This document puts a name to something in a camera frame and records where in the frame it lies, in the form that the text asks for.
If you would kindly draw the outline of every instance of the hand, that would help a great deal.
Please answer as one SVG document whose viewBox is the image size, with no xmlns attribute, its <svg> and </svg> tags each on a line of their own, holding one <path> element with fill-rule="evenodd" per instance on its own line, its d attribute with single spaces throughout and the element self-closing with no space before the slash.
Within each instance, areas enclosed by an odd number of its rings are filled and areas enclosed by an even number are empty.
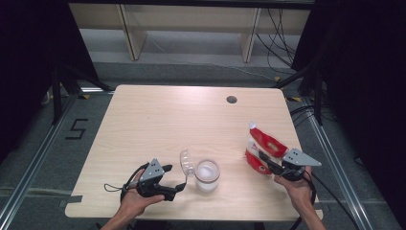
<svg viewBox="0 0 406 230">
<path fill-rule="evenodd" d="M 311 169 L 306 167 L 308 173 L 304 173 L 305 178 L 310 180 Z M 311 230 L 324 230 L 326 229 L 322 221 L 317 216 L 313 205 L 311 204 L 311 190 L 307 181 L 288 181 L 282 176 L 275 175 L 274 181 L 281 184 L 286 189 L 290 196 L 292 206 L 298 211 L 301 218 L 306 223 L 307 227 Z"/>
<path fill-rule="evenodd" d="M 135 175 L 134 181 L 137 181 L 143 174 L 143 172 L 144 170 L 140 170 Z M 137 216 L 140 216 L 144 212 L 147 206 L 149 206 L 150 204 L 158 203 L 164 199 L 165 197 L 163 195 L 142 197 L 138 194 L 136 189 L 130 189 L 127 191 L 126 195 L 123 198 L 119 212 L 122 211 L 129 217 L 135 219 Z"/>
<path fill-rule="evenodd" d="M 141 177 L 143 172 L 144 170 L 139 171 L 135 175 L 134 181 L 137 181 Z M 102 230 L 122 229 L 137 216 L 140 216 L 147 206 L 149 206 L 150 204 L 161 202 L 164 199 L 165 197 L 163 195 L 142 197 L 138 194 L 136 189 L 130 189 L 125 194 L 122 200 L 122 204 L 120 205 L 117 213 L 114 215 L 113 218 L 110 219 L 109 222 L 105 224 Z"/>
<path fill-rule="evenodd" d="M 310 180 L 309 175 L 311 169 L 307 167 L 305 170 L 308 173 L 305 172 L 304 176 L 308 180 Z M 290 196 L 293 207 L 296 209 L 296 211 L 298 211 L 298 213 L 301 213 L 301 210 L 304 207 L 311 205 L 310 201 L 311 190 L 308 183 L 305 180 L 302 179 L 299 181 L 289 181 L 280 175 L 275 175 L 274 181 L 284 186 L 284 188 L 286 189 L 287 193 Z"/>
</svg>

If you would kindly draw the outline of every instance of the black cable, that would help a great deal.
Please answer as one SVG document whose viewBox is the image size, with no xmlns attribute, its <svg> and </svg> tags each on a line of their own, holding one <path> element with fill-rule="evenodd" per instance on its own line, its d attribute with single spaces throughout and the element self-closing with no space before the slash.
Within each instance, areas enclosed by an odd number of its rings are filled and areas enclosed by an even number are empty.
<svg viewBox="0 0 406 230">
<path fill-rule="evenodd" d="M 305 120 L 307 120 L 307 119 L 310 118 L 311 116 L 314 116 L 314 113 L 308 115 L 306 118 L 304 118 L 303 120 L 301 120 L 297 125 L 295 125 L 295 127 L 298 127 L 299 125 L 301 125 Z"/>
<path fill-rule="evenodd" d="M 262 39 L 260 38 L 260 36 L 259 36 L 259 34 L 256 34 L 257 35 L 257 38 L 259 39 L 259 41 L 263 44 L 263 46 L 265 46 L 265 48 L 269 51 L 269 52 L 271 52 L 274 56 L 276 56 L 278 59 L 280 59 L 283 63 L 285 63 L 287 66 L 291 66 L 292 64 L 291 63 L 289 63 L 288 61 L 286 61 L 285 59 L 283 59 L 281 56 L 279 56 L 277 53 L 275 53 L 273 50 L 271 50 L 263 41 L 262 41 Z"/>
<path fill-rule="evenodd" d="M 113 188 L 113 189 L 115 189 L 115 190 L 108 190 L 106 186 L 109 186 L 109 187 L 111 187 L 111 188 Z M 107 192 L 114 193 L 114 192 L 118 192 L 118 191 L 121 190 L 122 188 L 115 187 L 115 186 L 112 186 L 112 185 L 109 185 L 109 184 L 105 183 L 105 184 L 104 184 L 104 189 L 105 189 Z"/>
<path fill-rule="evenodd" d="M 280 49 L 286 51 L 287 55 L 289 56 L 289 59 L 292 61 L 293 58 L 292 58 L 292 56 L 291 56 L 291 51 L 293 51 L 293 52 L 292 52 L 293 54 L 295 54 L 296 51 L 295 51 L 293 48 L 291 48 L 289 45 L 287 45 L 286 40 L 284 39 L 283 24 L 282 24 L 282 13 L 283 13 L 283 10 L 280 10 L 280 21 L 279 21 L 278 26 L 277 26 L 276 23 L 275 23 L 274 18 L 272 17 L 271 11 L 269 11 L 269 9 L 268 9 L 269 17 L 271 18 L 272 24 L 274 24 L 274 28 L 275 28 L 275 31 L 276 31 L 276 34 L 275 34 L 274 39 L 273 39 L 273 43 L 274 43 L 275 38 L 276 38 L 276 35 L 277 35 L 277 36 L 280 38 L 280 40 L 281 40 L 281 42 L 283 43 L 283 45 L 284 45 L 285 48 L 282 48 L 282 47 L 279 46 L 277 43 L 275 43 L 275 45 L 277 45 Z"/>
<path fill-rule="evenodd" d="M 293 73 L 287 73 L 287 72 L 280 71 L 280 70 L 277 70 L 277 69 L 273 68 L 273 67 L 271 66 L 271 63 L 269 63 L 269 51 L 268 51 L 268 55 L 266 56 L 266 60 L 267 60 L 267 62 L 268 62 L 269 68 L 271 68 L 273 71 L 278 72 L 278 73 L 281 73 L 281 74 L 287 74 L 287 75 L 290 75 L 290 76 L 294 75 Z"/>
<path fill-rule="evenodd" d="M 281 41 L 282 41 L 284 47 L 286 48 L 286 54 L 290 59 L 290 63 L 292 63 L 293 62 L 293 57 L 290 55 L 290 52 L 287 49 L 286 40 L 284 39 L 283 24 L 282 24 L 282 14 L 283 14 L 283 9 L 280 9 L 280 23 L 281 23 L 281 32 L 282 32 Z"/>
<path fill-rule="evenodd" d="M 306 113 L 307 113 L 307 111 L 302 112 L 301 114 L 299 114 L 299 116 L 297 116 L 297 117 L 295 118 L 295 120 L 292 121 L 292 123 L 295 124 L 295 122 L 298 121 L 298 119 L 299 119 L 300 117 L 302 117 L 302 116 L 303 116 L 304 114 L 306 114 Z"/>
<path fill-rule="evenodd" d="M 358 224 L 356 223 L 355 219 L 352 217 L 352 215 L 349 213 L 349 211 L 346 209 L 346 207 L 344 207 L 344 205 L 340 202 L 340 200 L 338 199 L 338 197 L 327 187 L 327 185 L 319 178 L 317 177 L 316 174 L 314 174 L 314 172 L 311 173 L 313 175 L 314 178 L 317 179 L 317 181 L 319 181 L 319 183 L 325 187 L 325 189 L 331 194 L 331 196 L 335 199 L 335 201 L 337 201 L 338 205 L 340 205 L 340 207 L 344 210 L 344 212 L 347 214 L 347 216 L 350 218 L 351 222 L 354 224 L 355 228 L 357 230 L 359 230 Z"/>
<path fill-rule="evenodd" d="M 313 107 L 314 107 L 314 105 L 305 105 L 305 106 L 302 106 L 302 107 L 298 107 L 298 108 L 296 108 L 296 109 L 293 109 L 293 110 L 290 112 L 290 116 L 293 116 L 295 113 L 300 112 L 300 111 L 302 111 L 302 110 L 309 109 L 309 108 L 313 108 Z"/>
</svg>

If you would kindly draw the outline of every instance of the cable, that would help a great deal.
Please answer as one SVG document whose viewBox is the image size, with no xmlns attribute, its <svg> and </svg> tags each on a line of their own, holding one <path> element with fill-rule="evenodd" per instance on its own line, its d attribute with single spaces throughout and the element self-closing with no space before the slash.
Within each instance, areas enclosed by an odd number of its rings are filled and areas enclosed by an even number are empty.
<svg viewBox="0 0 406 230">
<path fill-rule="evenodd" d="M 279 58 L 283 63 L 285 63 L 287 66 L 291 66 L 292 64 L 289 63 L 288 61 L 286 61 L 285 59 L 283 59 L 281 56 L 279 56 L 277 53 L 275 53 L 273 50 L 271 50 L 271 48 L 269 48 L 265 42 L 263 42 L 263 40 L 260 38 L 259 34 L 256 34 L 257 38 L 259 39 L 259 41 L 262 43 L 263 46 L 265 46 L 265 48 L 271 52 L 274 56 L 276 56 L 277 58 Z"/>
<path fill-rule="evenodd" d="M 314 105 L 306 105 L 306 106 L 298 107 L 298 108 L 296 108 L 296 109 L 293 109 L 293 110 L 290 112 L 290 116 L 293 116 L 295 113 L 300 112 L 300 111 L 302 111 L 302 110 L 309 109 L 309 108 L 313 108 L 313 107 L 314 107 Z"/>
<path fill-rule="evenodd" d="M 359 230 L 358 224 L 356 224 L 355 219 L 352 217 L 352 215 L 349 213 L 349 211 L 347 211 L 346 207 L 344 207 L 344 205 L 340 202 L 340 200 L 337 198 L 337 196 L 327 187 L 327 185 L 319 177 L 317 177 L 317 175 L 314 172 L 312 172 L 311 174 L 313 175 L 314 178 L 316 178 L 317 181 L 319 181 L 319 183 L 323 187 L 325 187 L 325 189 L 331 194 L 331 196 L 335 199 L 335 201 L 337 201 L 338 205 L 340 205 L 340 207 L 344 210 L 344 212 L 350 218 L 350 220 L 354 224 L 355 228 L 357 230 Z"/>
<path fill-rule="evenodd" d="M 268 9 L 269 17 L 271 18 L 272 24 L 274 25 L 275 32 L 276 32 L 273 39 L 272 39 L 272 38 L 270 37 L 270 35 L 269 35 L 269 38 L 271 38 L 271 40 L 272 40 L 272 43 L 271 43 L 271 46 L 270 46 L 270 47 L 272 47 L 272 45 L 275 44 L 275 45 L 278 46 L 280 49 L 286 51 L 286 54 L 287 54 L 287 56 L 289 57 L 290 62 L 293 62 L 292 53 L 293 53 L 293 55 L 294 55 L 294 54 L 296 53 L 296 51 L 295 51 L 293 48 L 291 48 L 289 45 L 287 45 L 286 40 L 284 39 L 283 24 L 282 24 L 282 14 L 283 14 L 283 10 L 282 10 L 282 9 L 279 9 L 279 13 L 280 13 L 280 21 L 279 21 L 278 26 L 277 26 L 276 23 L 275 23 L 274 18 L 272 17 L 271 11 Z M 277 43 L 275 43 L 276 36 L 278 36 L 278 37 L 280 38 L 280 40 L 281 40 L 281 42 L 282 42 L 284 48 L 281 47 L 280 45 L 278 45 Z"/>
<path fill-rule="evenodd" d="M 152 41 L 152 43 L 153 43 L 159 50 L 161 50 L 162 52 L 164 52 L 165 54 L 168 55 L 168 52 L 167 52 L 165 49 L 163 49 L 161 46 L 159 46 L 159 45 L 155 42 L 155 40 L 154 40 L 153 38 L 149 37 L 149 39 Z M 240 72 L 242 72 L 242 73 L 245 73 L 245 74 L 254 75 L 254 76 L 260 76 L 260 77 L 264 77 L 264 78 L 266 78 L 266 79 L 268 79 L 268 80 L 275 81 L 274 79 L 272 79 L 272 78 L 270 78 L 270 77 L 268 77 L 268 76 L 261 75 L 261 74 L 255 74 L 255 73 L 251 73 L 251 72 L 247 72 L 247 71 L 245 71 L 245 70 L 241 70 L 241 69 L 236 68 L 236 67 L 233 67 L 233 66 L 223 66 L 223 65 L 217 65 L 217 64 L 209 63 L 209 62 L 197 63 L 197 62 L 192 62 L 192 61 L 187 61 L 187 60 L 178 60 L 178 59 L 175 59 L 175 58 L 172 58 L 172 57 L 169 57 L 169 59 L 174 60 L 175 62 L 179 62 L 179 63 L 188 63 L 188 64 L 193 64 L 193 65 L 213 65 L 213 66 L 218 66 L 218 67 L 222 67 L 222 68 L 235 69 L 235 70 L 238 70 L 238 71 L 240 71 Z"/>
<path fill-rule="evenodd" d="M 301 120 L 297 125 L 295 125 L 295 127 L 298 127 L 299 125 L 301 125 L 305 120 L 307 120 L 307 119 L 310 118 L 311 116 L 314 116 L 314 113 L 308 115 L 306 118 L 304 118 L 303 120 Z"/>
<path fill-rule="evenodd" d="M 269 63 L 269 53 L 270 53 L 270 51 L 268 51 L 268 55 L 266 56 L 266 61 L 268 62 L 269 68 L 271 68 L 273 71 L 278 72 L 278 73 L 287 74 L 287 75 L 294 75 L 293 73 L 287 73 L 287 72 L 280 71 L 280 70 L 277 70 L 277 69 L 273 68 L 271 66 L 271 63 Z"/>
<path fill-rule="evenodd" d="M 115 189 L 115 190 L 108 190 L 106 186 L 109 186 L 109 187 L 111 187 L 111 188 L 113 188 L 113 189 Z M 109 185 L 109 184 L 104 184 L 104 189 L 105 189 L 107 192 L 118 192 L 118 191 L 121 190 L 122 188 L 115 187 L 115 186 L 112 186 L 112 185 Z"/>
</svg>

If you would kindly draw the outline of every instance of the table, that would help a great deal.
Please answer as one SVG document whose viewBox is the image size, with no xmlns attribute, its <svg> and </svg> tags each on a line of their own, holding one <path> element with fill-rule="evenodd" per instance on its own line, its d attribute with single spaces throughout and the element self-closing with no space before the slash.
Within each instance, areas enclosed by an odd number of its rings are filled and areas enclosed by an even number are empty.
<svg viewBox="0 0 406 230">
<path fill-rule="evenodd" d="M 229 103 L 229 97 L 236 103 Z M 221 171 L 210 194 L 196 190 L 193 179 L 173 202 L 149 206 L 139 219 L 294 220 L 298 217 L 284 187 L 254 171 L 244 158 L 248 123 L 254 121 L 289 148 L 300 148 L 280 89 L 120 85 L 110 102 L 69 203 L 70 218 L 110 218 L 120 205 L 121 187 L 141 165 L 157 158 L 172 164 L 160 184 L 185 181 L 179 153 L 194 162 L 214 159 Z M 322 218 L 323 212 L 317 211 Z"/>
</svg>

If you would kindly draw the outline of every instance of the floor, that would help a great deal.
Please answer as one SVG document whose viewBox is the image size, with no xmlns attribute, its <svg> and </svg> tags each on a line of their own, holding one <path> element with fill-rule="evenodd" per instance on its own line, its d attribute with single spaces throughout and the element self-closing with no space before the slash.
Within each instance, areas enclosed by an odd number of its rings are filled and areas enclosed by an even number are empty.
<svg viewBox="0 0 406 230">
<path fill-rule="evenodd" d="M 159 83 L 158 77 L 164 78 L 169 73 L 182 69 L 183 72 L 179 75 L 184 77 L 174 79 L 179 84 L 206 84 L 194 78 L 200 80 L 204 78 L 204 72 L 210 70 L 220 78 L 222 75 L 228 78 L 236 76 L 236 85 L 244 82 L 243 85 L 249 87 L 267 87 L 270 84 L 265 82 L 275 83 L 275 77 L 287 78 L 294 73 L 277 57 L 268 57 L 267 50 L 258 40 L 250 62 L 243 63 L 237 34 L 149 32 L 140 58 L 132 61 L 122 32 L 81 32 L 100 78 L 112 85 L 135 80 L 138 83 Z M 262 34 L 261 37 L 269 43 L 268 35 Z M 299 39 L 299 36 L 285 37 L 286 43 L 293 49 Z M 275 51 L 285 61 L 289 61 L 286 51 L 278 48 Z M 137 76 L 140 71 L 153 73 L 158 77 L 154 81 L 145 80 L 142 76 Z M 234 80 L 222 82 L 227 83 L 233 86 Z M 300 81 L 297 80 L 283 89 L 287 99 L 299 96 L 296 91 L 299 84 Z M 53 119 L 52 104 L 44 104 L 21 140 L 19 149 L 12 152 L 0 166 L 0 205 L 6 206 L 15 201 L 11 200 L 15 193 L 14 188 L 24 183 L 28 186 L 27 191 L 21 194 L 24 199 L 14 202 L 17 208 L 11 212 L 8 221 L 2 223 L 4 225 L 1 229 L 97 229 L 96 222 L 106 222 L 104 218 L 66 218 L 63 212 L 112 97 L 106 93 L 89 94 L 90 99 L 78 97 L 73 100 L 66 95 L 63 100 L 65 109 L 69 112 L 55 132 L 51 132 L 54 127 L 50 124 Z M 311 104 L 311 97 L 287 104 L 289 110 L 293 111 Z M 86 127 L 86 134 L 80 141 L 67 141 L 66 137 L 77 135 L 71 131 L 71 127 L 80 118 L 87 119 L 86 122 L 79 123 L 79 126 Z M 315 169 L 314 172 L 352 214 L 359 229 L 401 229 L 368 172 L 362 164 L 353 160 L 356 152 L 346 139 L 333 110 L 323 108 L 322 126 L 317 125 L 309 110 L 293 114 L 292 121 L 303 150 L 312 152 L 315 158 L 324 162 L 325 167 Z M 43 140 L 49 140 L 50 144 L 44 146 Z M 327 229 L 357 229 L 328 190 L 321 183 L 315 184 Z M 190 222 L 172 222 L 170 228 L 197 229 L 195 225 L 193 227 Z M 238 227 L 222 222 L 199 224 L 200 228 L 207 226 L 205 229 L 215 229 L 214 225 L 216 229 L 246 227 L 246 223 Z M 267 222 L 264 226 L 265 229 L 286 229 L 292 226 L 292 222 Z"/>
</svg>

